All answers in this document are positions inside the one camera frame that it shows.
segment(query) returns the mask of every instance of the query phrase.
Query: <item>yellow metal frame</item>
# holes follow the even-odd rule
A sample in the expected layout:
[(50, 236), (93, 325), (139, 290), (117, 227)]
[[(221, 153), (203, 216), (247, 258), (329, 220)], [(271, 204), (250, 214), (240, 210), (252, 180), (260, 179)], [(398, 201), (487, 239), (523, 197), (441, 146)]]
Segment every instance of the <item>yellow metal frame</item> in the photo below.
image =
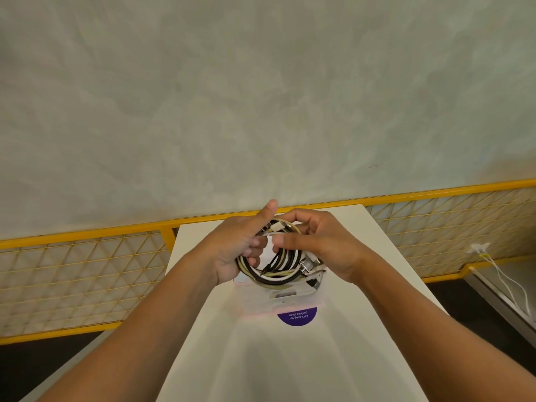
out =
[[(315, 203), (315, 204), (300, 205), (299, 207), (303, 207), (305, 209), (325, 209), (328, 207), (351, 206), (351, 205), (356, 205), (356, 204), (362, 204), (364, 206), (372, 206), (372, 205), (379, 205), (379, 204), (409, 202), (412, 200), (432, 199), (432, 198), (447, 197), (447, 196), (471, 195), (475, 193), (492, 192), (492, 191), (499, 191), (499, 190), (529, 188), (529, 187), (534, 187), (534, 186), (536, 186), (536, 179), (526, 179), (526, 180), (520, 180), (520, 181), (464, 186), (460, 188), (403, 193), (400, 195), (385, 195), (385, 196), (367, 197), (367, 198), (361, 198), (361, 199), (339, 200), (336, 202), (322, 202), (322, 203)], [(283, 213), (295, 207), (297, 206), (280, 207), (278, 209), (278, 212)], [(178, 228), (182, 224), (222, 220), (231, 216), (252, 216), (256, 213), (257, 213), (257, 210), (247, 210), (243, 212), (211, 214), (208, 216), (184, 217), (180, 219), (156, 221), (156, 222), (151, 222), (151, 223), (131, 224), (129, 226), (121, 226), (121, 227), (100, 228), (100, 229), (95, 229), (95, 230), (73, 231), (70, 233), (59, 233), (59, 234), (49, 234), (49, 235), (34, 236), (34, 237), (13, 238), (10, 240), (0, 241), (0, 249), (29, 247), (31, 245), (44, 245), (44, 244), (52, 244), (52, 243), (67, 242), (67, 241), (86, 240), (89, 238), (99, 238), (99, 237), (106, 237), (106, 236), (116, 236), (116, 235), (123, 235), (123, 234), (142, 233), (142, 232), (147, 232), (147, 231), (159, 230), (162, 237), (164, 238), (166, 247), (171, 252), (173, 250), (173, 245), (175, 244), (175, 234), (173, 233), (173, 228)], [(501, 260), (497, 260), (497, 263), (511, 262), (513, 260), (517, 260), (518, 258), (501, 259)], [(480, 266), (486, 266), (486, 265), (488, 265), (488, 263), (486, 262), (466, 264), (458, 273), (445, 274), (445, 275), (440, 275), (436, 277), (426, 277), (426, 278), (423, 278), (422, 280), (424, 283), (433, 283), (433, 282), (439, 282), (439, 281), (444, 281), (444, 280), (461, 279), (468, 273), (470, 266), (480, 267)], [(38, 340), (38, 339), (53, 338), (53, 337), (60, 337), (60, 336), (69, 336), (71, 334), (111, 330), (111, 329), (117, 328), (119, 324), (121, 324), (121, 322), (76, 327), (73, 329), (63, 329), (63, 330), (56, 330), (56, 331), (49, 331), (49, 332), (35, 333), (35, 334), (24, 334), (22, 336), (5, 337), (5, 338), (0, 338), (0, 344), (11, 344), (11, 343), (18, 343), (21, 341)]]

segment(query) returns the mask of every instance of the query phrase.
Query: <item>table top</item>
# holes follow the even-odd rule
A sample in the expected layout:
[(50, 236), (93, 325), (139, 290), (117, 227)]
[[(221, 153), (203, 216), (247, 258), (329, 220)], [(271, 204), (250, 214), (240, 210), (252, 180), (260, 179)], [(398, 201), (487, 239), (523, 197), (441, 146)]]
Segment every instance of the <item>table top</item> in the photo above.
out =
[[(326, 210), (439, 305), (363, 206)], [(168, 270), (220, 222), (181, 226)], [(244, 316), (234, 284), (216, 287), (158, 401), (426, 400), (363, 293), (330, 272), (324, 284), (325, 302), (303, 326), (277, 315)]]

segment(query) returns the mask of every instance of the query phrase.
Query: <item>cable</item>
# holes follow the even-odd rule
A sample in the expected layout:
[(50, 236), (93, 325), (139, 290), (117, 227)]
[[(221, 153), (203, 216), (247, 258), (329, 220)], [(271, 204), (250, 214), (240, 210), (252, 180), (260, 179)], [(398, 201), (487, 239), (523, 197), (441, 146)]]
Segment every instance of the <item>cable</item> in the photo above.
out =
[(500, 268), (499, 266), (497, 265), (497, 263), (493, 260), (493, 258), (491, 257), (490, 254), (488, 254), (487, 252), (483, 251), (483, 250), (477, 250), (478, 253), (479, 253), (479, 256), (480, 258), (482, 259), (485, 259), (487, 262), (489, 262), (490, 264), (492, 264), (494, 267), (495, 267), (495, 270), (497, 271), (497, 276), (499, 277), (500, 281), (503, 283), (504, 286), (506, 286), (506, 289), (508, 290), (508, 293), (510, 294), (510, 297), (512, 298), (512, 301), (514, 303), (514, 305), (516, 305), (516, 307), (523, 311), (523, 309), (519, 306), (519, 304), (517, 303), (516, 301), (516, 298), (515, 296), (513, 296), (513, 293), (512, 291), (510, 290), (510, 287), (506, 284), (506, 282), (504, 282), (504, 280), (501, 278), (501, 274), (502, 276), (504, 276), (506, 279), (509, 279), (510, 281), (512, 281), (514, 284), (518, 285), (521, 290), (523, 291), (523, 294), (525, 295), (525, 309), (526, 309), (526, 313), (527, 315), (532, 319), (532, 313), (531, 313), (531, 308), (529, 307), (528, 305), (528, 295), (527, 295), (527, 292), (525, 290), (525, 288), (519, 283), (519, 282), (516, 282), (514, 281), (511, 277), (509, 277), (508, 275), (506, 275)]
[[(288, 221), (272, 219), (257, 233), (257, 236), (285, 233), (301, 234), (301, 231)], [(248, 262), (247, 257), (244, 256), (237, 257), (236, 264), (238, 265), (238, 269), (250, 277), (256, 284), (265, 287), (268, 286), (272, 289), (276, 287), (277, 289), (283, 289), (283, 285), (285, 284), (316, 273), (317, 270), (315, 268), (320, 266), (322, 261), (308, 252), (303, 253), (300, 250), (280, 248), (263, 270), (253, 268)]]

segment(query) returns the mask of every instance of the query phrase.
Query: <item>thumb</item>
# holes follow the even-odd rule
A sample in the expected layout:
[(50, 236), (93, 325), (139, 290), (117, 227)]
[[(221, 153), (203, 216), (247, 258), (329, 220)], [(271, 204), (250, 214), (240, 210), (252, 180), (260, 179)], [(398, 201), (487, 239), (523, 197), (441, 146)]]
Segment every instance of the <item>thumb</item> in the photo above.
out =
[(248, 221), (248, 234), (254, 236), (276, 215), (277, 200), (272, 199)]
[(286, 250), (304, 250), (315, 254), (320, 250), (318, 237), (298, 233), (274, 235), (272, 244)]

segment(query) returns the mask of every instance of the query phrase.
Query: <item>forearm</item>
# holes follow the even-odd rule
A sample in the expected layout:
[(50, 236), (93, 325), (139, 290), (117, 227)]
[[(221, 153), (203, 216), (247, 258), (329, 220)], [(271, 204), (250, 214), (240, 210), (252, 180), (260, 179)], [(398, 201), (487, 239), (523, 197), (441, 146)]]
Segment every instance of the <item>forearm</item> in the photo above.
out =
[(216, 279), (186, 255), (41, 401), (155, 400)]
[(380, 256), (363, 265), (354, 283), (430, 400), (536, 399), (536, 378), (440, 310)]

